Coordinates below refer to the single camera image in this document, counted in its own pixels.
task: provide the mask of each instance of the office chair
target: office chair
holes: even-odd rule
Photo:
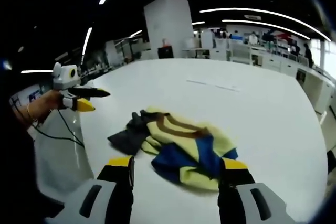
[[[298,62],[298,57],[296,55],[289,54],[288,59]]]
[[[298,58],[301,65],[304,65],[305,67],[309,66],[309,60],[306,57],[299,56]]]

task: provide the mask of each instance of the folded clothing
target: folded clothing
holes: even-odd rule
[[[150,135],[147,123],[155,121],[157,117],[157,113],[147,113],[144,110],[140,114],[141,116],[138,116],[133,112],[132,120],[128,122],[126,129],[108,137],[113,147],[127,155],[137,154],[146,137]]]
[[[141,147],[156,155],[155,171],[174,183],[218,190],[223,166],[231,185],[254,182],[246,165],[235,160],[236,146],[220,129],[158,108],[149,107],[141,116],[133,113],[126,130],[109,141],[126,154],[134,155]]]

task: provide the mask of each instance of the desk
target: desk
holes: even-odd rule
[[[320,114],[326,111],[335,88],[331,80],[315,70],[287,58],[267,54],[266,52],[261,52],[259,55],[263,58],[263,68],[281,72],[294,78],[297,77],[298,72],[304,73],[306,77],[301,85],[312,106]]]
[[[251,46],[251,49],[257,51],[267,51],[265,47],[259,47],[259,46]]]
[[[333,99],[331,101],[330,107],[331,107],[334,115],[336,116],[336,91],[335,91],[335,94],[334,94]]]
[[[190,52],[190,51],[195,51],[196,56],[197,56],[197,51],[209,51],[210,49],[206,48],[183,48],[182,51]]]
[[[227,61],[162,59],[134,62],[93,83],[111,93],[92,98],[96,110],[80,114],[95,176],[110,158],[124,156],[107,137],[122,131],[132,112],[153,105],[221,128],[237,144],[238,160],[286,202],[294,220],[307,221],[320,207],[327,184],[325,143],[295,79]],[[142,151],[135,157],[131,223],[220,223],[218,193],[192,193],[168,182],[155,173],[152,159]]]

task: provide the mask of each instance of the hand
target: hand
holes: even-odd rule
[[[38,119],[39,121],[44,121],[44,119],[49,115],[50,110],[55,110],[61,106],[60,92],[56,90],[49,90],[41,97],[29,104],[30,116],[33,119]]]

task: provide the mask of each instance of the person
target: person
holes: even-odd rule
[[[291,47],[291,54],[299,56],[301,48],[298,46],[298,42],[296,40],[293,41],[293,45]]]
[[[41,97],[32,101],[28,105],[13,106],[17,120],[25,127],[29,128],[34,121],[44,121],[51,110],[58,109],[61,104],[61,94],[56,90],[49,90]]]
[[[256,45],[256,44],[258,44],[258,37],[257,37],[257,35],[256,35],[256,33],[254,31],[252,32],[252,34],[250,34],[248,36],[248,43],[250,45]]]
[[[309,61],[309,67],[312,68],[313,64],[314,64],[314,61],[313,61],[313,57],[312,57],[312,54],[311,54],[311,51],[309,49],[309,46],[307,43],[305,43],[303,45],[305,48],[306,48],[306,52],[304,53],[304,56],[308,59]]]
[[[225,29],[224,31],[223,31],[223,38],[224,39],[228,39],[229,38],[229,36],[230,36],[230,33]]]
[[[11,107],[10,82],[15,76],[0,71],[2,150],[5,162],[3,213],[17,223],[44,223],[61,211],[62,205],[42,194],[37,186],[34,141],[27,129],[35,120],[43,120],[50,110],[61,105],[61,94],[50,90],[28,105]]]

